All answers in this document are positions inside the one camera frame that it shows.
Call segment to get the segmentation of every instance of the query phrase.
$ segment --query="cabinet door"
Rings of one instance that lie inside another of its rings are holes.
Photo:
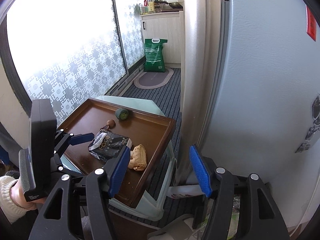
[[[144,39],[168,40],[162,50],[165,63],[181,64],[179,17],[141,20],[141,26]]]

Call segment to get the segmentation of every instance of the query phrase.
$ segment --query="brown tray rim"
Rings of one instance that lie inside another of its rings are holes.
[[[130,196],[128,196],[127,198],[124,198],[123,196],[118,195],[118,194],[115,196],[115,198],[118,199],[120,202],[126,204],[129,207],[135,208],[135,207],[137,207],[137,205],[138,205],[138,203],[144,193],[144,190],[147,188],[148,183],[150,182],[151,177],[154,174],[154,171],[156,169],[156,163],[159,162],[162,157],[162,155],[160,154],[160,151],[165,151],[166,147],[168,146],[168,144],[172,138],[172,135],[174,133],[174,127],[176,124],[176,120],[169,118],[169,117],[162,116],[162,115],[148,113],[145,111],[133,109],[133,108],[126,107],[126,106],[121,106],[121,105],[114,104],[111,102],[107,102],[107,101],[103,101],[103,100],[99,100],[99,99],[95,99],[95,98],[88,98],[86,101],[84,101],[78,108],[76,108],[72,112],[72,114],[67,118],[68,121],[65,120],[64,122],[62,122],[59,125],[58,129],[61,129],[61,127],[66,127],[67,125],[69,125],[74,120],[74,118],[77,116],[79,111],[83,112],[90,105],[94,105],[92,102],[98,102],[101,104],[111,105],[111,106],[115,106],[118,108],[125,108],[125,109],[128,109],[129,111],[132,111],[137,114],[147,115],[147,116],[151,116],[151,117],[157,118],[157,119],[160,118],[163,121],[169,122],[167,125],[167,128],[166,128],[166,130],[160,140],[159,145],[157,146],[152,158],[150,159],[147,168],[144,170],[143,174],[141,175],[141,178],[140,178],[139,182],[137,183],[137,186],[135,187],[132,194]],[[66,156],[67,156],[67,158],[69,158],[71,160],[72,163],[75,163],[75,160],[73,160],[73,158],[71,156],[69,156],[68,154],[66,154]],[[78,167],[78,166],[76,166],[76,167],[82,173],[86,173],[85,171],[83,171],[81,169],[81,167]]]

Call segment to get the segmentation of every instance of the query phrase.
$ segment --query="gray striped carpet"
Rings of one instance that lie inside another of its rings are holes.
[[[132,85],[123,97],[129,98],[142,98],[149,99],[156,103],[165,116],[173,118],[177,121],[176,130],[172,136],[172,146],[174,154],[177,157],[180,141],[180,126],[181,126],[181,113],[180,113],[180,82],[181,82],[181,70],[179,68],[173,68],[174,74],[170,81],[163,87],[156,89],[140,89],[135,85]],[[166,170],[169,165],[169,158],[166,155],[162,156],[160,164],[156,168],[156,171],[151,180],[151,184],[147,191],[154,199],[158,198],[159,191],[164,180]],[[125,215],[131,219],[138,220],[142,223],[146,223],[155,227],[164,227],[171,221],[180,217],[186,213],[194,213],[195,207],[201,202],[202,196],[184,198],[180,200],[174,200],[172,198],[166,198],[164,203],[164,215],[159,221],[150,221],[147,219],[138,218],[136,216],[127,214],[117,208],[111,207],[114,211]]]

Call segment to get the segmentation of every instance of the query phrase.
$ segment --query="patterned window film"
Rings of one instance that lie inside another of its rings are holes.
[[[16,0],[10,51],[31,99],[50,98],[58,124],[126,73],[112,0]]]
[[[140,0],[115,0],[127,67],[144,56],[140,23]]]

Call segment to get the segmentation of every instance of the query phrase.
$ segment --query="black gripper frame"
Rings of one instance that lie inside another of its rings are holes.
[[[68,174],[63,175],[41,208],[29,240],[38,240],[39,236],[46,240],[84,239],[81,205],[87,206],[93,240],[117,240],[108,209],[111,198],[108,192],[110,178],[123,156],[124,150],[117,158],[108,160],[101,169],[92,171],[87,176],[72,178]]]
[[[203,157],[199,150],[198,154],[210,176],[209,198],[215,199],[202,240],[227,239],[234,194],[240,194],[236,240],[290,240],[278,206],[257,174],[245,178],[226,169],[218,173],[211,158]]]
[[[63,129],[57,130],[54,138],[54,154],[50,160],[51,173],[58,172],[63,174],[69,174],[76,178],[82,176],[80,173],[63,168],[60,160],[69,145],[77,145],[85,142],[90,142],[94,139],[93,133],[78,134],[66,133]]]

